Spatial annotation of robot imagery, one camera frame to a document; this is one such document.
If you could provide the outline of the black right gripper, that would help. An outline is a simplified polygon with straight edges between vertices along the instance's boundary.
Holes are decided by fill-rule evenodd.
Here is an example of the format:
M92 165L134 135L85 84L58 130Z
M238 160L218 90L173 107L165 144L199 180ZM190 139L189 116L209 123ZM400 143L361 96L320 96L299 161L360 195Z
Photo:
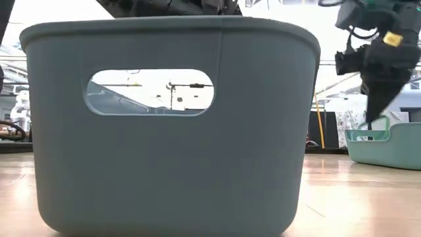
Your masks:
M419 59L418 32L386 32L367 46L361 70L365 122L377 120L399 95Z

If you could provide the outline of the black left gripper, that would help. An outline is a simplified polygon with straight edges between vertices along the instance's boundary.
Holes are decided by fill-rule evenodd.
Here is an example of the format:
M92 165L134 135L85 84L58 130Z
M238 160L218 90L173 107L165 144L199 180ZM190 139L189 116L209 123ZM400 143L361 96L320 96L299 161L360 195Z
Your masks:
M238 0L201 0L206 15L242 15Z

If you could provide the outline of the white draped cloth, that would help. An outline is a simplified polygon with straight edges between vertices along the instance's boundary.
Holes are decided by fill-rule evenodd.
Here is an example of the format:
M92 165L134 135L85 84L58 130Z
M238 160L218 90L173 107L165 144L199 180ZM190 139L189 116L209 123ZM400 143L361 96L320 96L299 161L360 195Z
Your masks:
M409 113L402 111L389 111L390 125L410 122Z

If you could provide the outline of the patterned white cloth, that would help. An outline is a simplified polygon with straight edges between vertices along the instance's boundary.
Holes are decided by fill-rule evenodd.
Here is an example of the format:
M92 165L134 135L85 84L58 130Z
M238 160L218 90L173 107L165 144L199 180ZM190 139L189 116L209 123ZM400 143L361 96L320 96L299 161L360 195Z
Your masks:
M345 131L355 130L358 125L364 122L365 111L346 110L336 111L335 119L337 124L337 136L339 148L347 147Z

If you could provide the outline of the light teal plastic basket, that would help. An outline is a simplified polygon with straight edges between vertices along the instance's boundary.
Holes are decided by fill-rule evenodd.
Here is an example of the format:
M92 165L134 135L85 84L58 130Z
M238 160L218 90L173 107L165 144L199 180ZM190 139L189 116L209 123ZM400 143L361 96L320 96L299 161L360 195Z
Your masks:
M349 157L356 163L421 171L421 122L387 130L346 130Z

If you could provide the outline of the black computer case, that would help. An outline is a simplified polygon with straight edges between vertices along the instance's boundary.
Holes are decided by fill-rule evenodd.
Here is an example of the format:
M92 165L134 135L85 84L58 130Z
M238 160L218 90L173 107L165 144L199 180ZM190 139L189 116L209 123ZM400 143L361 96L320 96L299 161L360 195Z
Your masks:
M324 134L325 148L338 148L339 140L335 113L331 111L322 111L320 112L320 118ZM316 142L318 145L322 145L320 137L320 128L318 123L318 114L316 111L310 112L308 134L310 140Z

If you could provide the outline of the dark teal plastic basket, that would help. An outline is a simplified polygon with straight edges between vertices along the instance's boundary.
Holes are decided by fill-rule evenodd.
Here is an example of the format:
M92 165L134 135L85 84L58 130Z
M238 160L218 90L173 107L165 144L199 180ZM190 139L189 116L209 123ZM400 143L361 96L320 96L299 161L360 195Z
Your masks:
M244 16L46 22L26 53L37 205L81 237L279 237L297 212L320 45ZM194 69L196 115L111 114L88 103L102 70Z

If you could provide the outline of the black curved tube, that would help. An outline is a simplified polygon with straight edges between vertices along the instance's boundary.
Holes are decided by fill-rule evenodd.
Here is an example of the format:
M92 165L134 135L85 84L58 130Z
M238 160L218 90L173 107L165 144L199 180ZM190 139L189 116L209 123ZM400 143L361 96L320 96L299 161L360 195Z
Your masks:
M0 125L5 125L14 128L14 132L7 132L7 134L4 134L2 131L0 131L0 139L2 140L21 142L27 137L25 130L13 122L0 120Z

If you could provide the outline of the black distant rig frame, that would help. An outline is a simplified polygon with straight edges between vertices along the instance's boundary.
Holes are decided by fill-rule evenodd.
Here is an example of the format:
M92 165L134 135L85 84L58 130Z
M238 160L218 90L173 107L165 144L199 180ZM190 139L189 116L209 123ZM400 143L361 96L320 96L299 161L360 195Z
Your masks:
M212 84L169 82L166 88L170 90L169 108L175 111L203 111L210 107L214 98Z

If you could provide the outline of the black metal table frame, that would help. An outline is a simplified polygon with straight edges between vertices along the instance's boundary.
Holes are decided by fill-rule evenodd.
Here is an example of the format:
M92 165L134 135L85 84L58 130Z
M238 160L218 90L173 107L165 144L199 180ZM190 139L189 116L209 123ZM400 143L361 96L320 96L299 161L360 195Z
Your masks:
M31 153L33 152L32 143L26 142L0 142L0 154L7 153ZM347 155L347 148L320 148L320 147L306 147L306 154L334 154L334 155Z

